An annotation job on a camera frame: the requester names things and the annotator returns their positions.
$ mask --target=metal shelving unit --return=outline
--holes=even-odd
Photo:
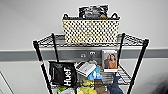
[[[43,38],[39,41],[33,41],[33,45],[34,45],[34,48],[36,49],[38,59],[39,59],[40,62],[42,62],[41,68],[42,68],[42,71],[43,71],[43,74],[44,74],[44,77],[45,77],[45,80],[46,80],[46,84],[47,84],[47,87],[48,87],[48,90],[49,90],[50,94],[53,94],[51,89],[57,88],[59,86],[53,86],[51,84],[50,80],[48,79],[48,76],[47,76],[47,73],[46,73],[46,70],[45,70],[45,66],[44,66],[44,63],[43,63],[42,55],[41,55],[41,52],[40,52],[39,48],[54,48],[57,62],[59,62],[57,47],[114,47],[114,46],[119,46],[118,60],[117,60],[118,72],[116,74],[120,75],[121,79],[119,80],[119,83],[117,83],[117,84],[119,84],[119,85],[129,85],[129,89],[127,91],[127,94],[130,94],[132,86],[134,85],[134,80],[136,78],[137,72],[139,70],[139,67],[140,67],[140,64],[141,64],[141,61],[142,61],[142,58],[143,58],[144,52],[145,52],[146,47],[148,46],[148,43],[149,43],[148,39],[142,40],[142,39],[127,35],[125,33],[122,33],[122,34],[118,35],[118,37],[117,37],[118,42],[117,43],[67,44],[67,43],[65,43],[65,38],[64,37],[65,37],[64,35],[54,35],[52,33],[50,36],[48,36],[46,38]],[[136,67],[135,67],[135,70],[133,72],[132,77],[128,75],[126,70],[119,63],[119,59],[120,59],[120,55],[121,55],[123,46],[142,46],[142,49],[141,49],[141,52],[139,54],[139,58],[138,58],[138,61],[136,63]],[[101,72],[101,74],[103,76],[109,75],[109,74],[106,74],[104,72]],[[113,78],[108,78],[108,79],[109,79],[108,82],[110,82],[110,83],[94,84],[94,85],[107,86],[107,85],[114,84],[114,83],[112,83]],[[80,87],[80,86],[84,86],[84,85],[82,85],[82,80],[78,79],[78,83],[77,83],[76,88]]]

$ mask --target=black wire rack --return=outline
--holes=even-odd
[[[65,43],[65,35],[55,35],[55,39],[57,40],[56,46],[58,47],[113,47],[118,46],[120,44],[120,40],[122,38],[122,34],[118,34],[116,43],[98,43],[98,44],[67,44]],[[142,46],[143,45],[142,39],[125,35],[124,42],[122,46]],[[52,36],[48,36],[44,39],[38,41],[40,48],[52,48],[54,46]]]
[[[54,35],[53,33],[46,37],[43,38],[39,41],[33,41],[33,45],[34,48],[36,49],[37,52],[37,56],[39,58],[40,62],[43,62],[42,59],[42,55],[40,52],[39,48],[53,48],[55,49],[55,54],[56,54],[56,59],[57,62],[59,62],[59,58],[58,58],[58,52],[57,52],[57,47],[115,47],[115,46],[119,46],[119,50],[117,52],[118,56],[118,60],[117,60],[117,65],[118,65],[118,71],[115,72],[116,75],[121,76],[121,78],[119,79],[118,83],[113,83],[113,74],[114,73],[105,73],[103,71],[101,71],[101,74],[104,78],[102,78],[102,82],[101,84],[90,84],[90,85],[83,85],[82,82],[82,78],[86,78],[86,77],[82,77],[81,75],[78,75],[80,77],[78,77],[78,82],[77,82],[77,87],[80,86],[85,86],[85,87],[93,87],[93,86],[108,86],[108,85],[113,85],[113,84],[118,84],[118,85],[129,85],[127,94],[130,94],[132,87],[134,85],[134,80],[136,78],[136,75],[138,73],[142,58],[144,56],[146,47],[148,46],[149,40],[148,39],[140,39],[131,35],[127,35],[125,33],[122,34],[118,34],[117,36],[117,42],[116,43],[99,43],[99,44],[67,44],[65,42],[65,35]],[[129,74],[126,72],[126,70],[124,70],[124,68],[120,65],[119,63],[119,59],[121,56],[121,51],[122,51],[122,46],[142,46],[142,49],[140,51],[139,57],[138,57],[138,61],[136,63],[136,67],[134,69],[133,75],[129,76]],[[53,94],[51,89],[54,88],[58,88],[59,86],[55,86],[52,85],[52,82],[49,81],[46,70],[45,70],[45,66],[44,63],[42,63],[41,65],[45,80],[46,80],[46,84],[47,84],[47,88],[50,92],[50,94]]]
[[[111,86],[113,84],[117,84],[117,85],[130,85],[130,81],[131,81],[131,77],[129,76],[129,74],[127,74],[127,72],[124,70],[124,68],[119,65],[118,66],[118,70],[117,73],[115,75],[120,76],[121,78],[118,80],[118,83],[113,83],[114,78],[113,78],[113,72],[103,72],[103,70],[100,71],[100,74],[103,76],[103,78],[100,80],[93,80],[94,83],[93,84],[89,84],[89,85],[84,85],[83,84],[83,80],[87,80],[86,77],[78,74],[77,76],[77,87],[94,87],[94,86]],[[50,82],[51,84],[51,89],[56,89],[59,88],[61,86],[59,85],[52,85],[52,82]]]

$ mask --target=wire shelf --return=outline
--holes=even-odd
[[[98,43],[98,44],[67,44],[65,43],[65,35],[55,35],[55,39],[57,41],[56,46],[58,47],[114,47],[120,45],[120,40],[122,38],[122,34],[118,34],[116,43]],[[122,46],[142,46],[144,40],[130,36],[125,35],[124,42]],[[53,39],[52,36],[48,36],[44,39],[41,39],[38,41],[40,48],[52,48],[53,45]]]
[[[100,74],[103,76],[101,80],[93,80],[94,84],[90,85],[83,85],[83,80],[87,80],[86,77],[78,74],[77,78],[77,87],[101,87],[101,86],[110,86],[110,85],[130,85],[131,77],[127,74],[127,72],[124,70],[124,68],[121,67],[121,65],[118,66],[118,71],[116,73],[117,76],[120,76],[121,78],[118,80],[118,83],[113,83],[114,77],[113,77],[113,72],[103,72],[102,70],[100,71]],[[52,85],[51,84],[51,89],[59,88],[61,86],[59,85]]]

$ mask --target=black and white basket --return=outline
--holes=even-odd
[[[65,41],[68,44],[116,43],[119,19],[116,13],[111,18],[68,17],[64,14]]]

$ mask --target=black bag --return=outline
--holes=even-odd
[[[77,83],[77,73],[74,63],[49,61],[49,74],[53,85],[74,87]]]
[[[82,18],[97,18],[104,15],[107,17],[108,5],[89,6],[79,8],[79,17]]]

